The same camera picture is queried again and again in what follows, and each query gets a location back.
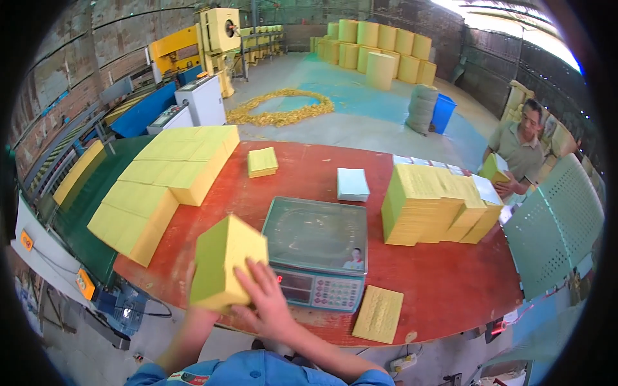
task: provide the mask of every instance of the power strip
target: power strip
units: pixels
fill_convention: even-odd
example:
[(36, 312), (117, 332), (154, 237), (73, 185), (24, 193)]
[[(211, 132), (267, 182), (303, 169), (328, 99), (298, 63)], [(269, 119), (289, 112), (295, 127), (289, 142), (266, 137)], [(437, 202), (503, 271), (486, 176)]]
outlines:
[(391, 372), (401, 372), (417, 363), (417, 355), (410, 354), (391, 361)]

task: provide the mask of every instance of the blue trash bin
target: blue trash bin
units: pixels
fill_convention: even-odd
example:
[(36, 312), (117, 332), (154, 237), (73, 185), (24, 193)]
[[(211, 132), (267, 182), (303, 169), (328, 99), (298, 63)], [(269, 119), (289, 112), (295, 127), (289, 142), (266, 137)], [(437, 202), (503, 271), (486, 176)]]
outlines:
[(455, 107), (457, 107), (457, 103), (455, 103), (451, 98), (446, 95), (438, 94), (436, 107), (433, 109), (433, 117), (431, 118), (431, 123), (436, 127), (434, 133), (444, 133), (444, 129), (446, 128), (446, 125), (449, 124), (449, 120), (451, 119), (451, 115), (453, 115)]

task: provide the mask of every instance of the sticker of person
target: sticker of person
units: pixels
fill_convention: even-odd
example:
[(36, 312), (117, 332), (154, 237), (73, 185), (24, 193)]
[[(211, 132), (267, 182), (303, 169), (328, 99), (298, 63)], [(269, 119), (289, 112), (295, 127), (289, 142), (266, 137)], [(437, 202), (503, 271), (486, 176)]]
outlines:
[(344, 263), (346, 269), (365, 269), (365, 262), (361, 257), (360, 248), (354, 248), (352, 250), (352, 260), (348, 260)]

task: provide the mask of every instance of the digital scale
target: digital scale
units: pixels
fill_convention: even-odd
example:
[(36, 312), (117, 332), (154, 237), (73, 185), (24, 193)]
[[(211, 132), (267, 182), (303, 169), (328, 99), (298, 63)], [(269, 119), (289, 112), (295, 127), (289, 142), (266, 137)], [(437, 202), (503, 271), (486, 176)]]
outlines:
[(187, 106), (173, 104), (162, 112), (153, 123), (146, 126), (146, 131), (148, 134), (158, 134), (169, 128), (193, 126), (193, 119)]
[(288, 303), (356, 311), (367, 275), (364, 207), (275, 197), (262, 234)]
[(179, 106), (188, 103), (194, 126), (221, 126), (227, 123), (218, 76), (192, 80), (176, 90), (174, 96)]

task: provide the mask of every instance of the worker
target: worker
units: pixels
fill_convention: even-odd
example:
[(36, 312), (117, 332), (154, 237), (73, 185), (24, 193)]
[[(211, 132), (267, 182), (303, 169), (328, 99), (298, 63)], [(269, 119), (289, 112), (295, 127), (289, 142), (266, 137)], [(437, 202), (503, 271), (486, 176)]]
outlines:
[[(232, 312), (262, 337), (282, 343), (323, 371), (298, 366), (272, 351), (249, 350), (227, 361), (196, 363), (201, 349), (219, 319), (219, 313), (189, 306), (180, 330), (165, 352), (154, 362), (142, 365), (125, 386), (138, 385), (354, 385), (394, 386), (381, 366), (313, 335), (292, 318), (273, 270), (262, 262), (247, 259), (253, 278), (235, 268), (236, 277), (249, 294), (257, 312), (234, 305)], [(190, 288), (195, 268), (189, 270)]]
[(508, 182), (496, 182), (494, 188), (503, 199), (513, 193), (523, 195), (536, 181), (543, 166), (543, 149), (538, 134), (543, 128), (543, 107), (534, 99), (523, 104), (521, 122), (505, 121), (489, 138), (483, 163), (491, 153), (497, 153), (509, 165)]

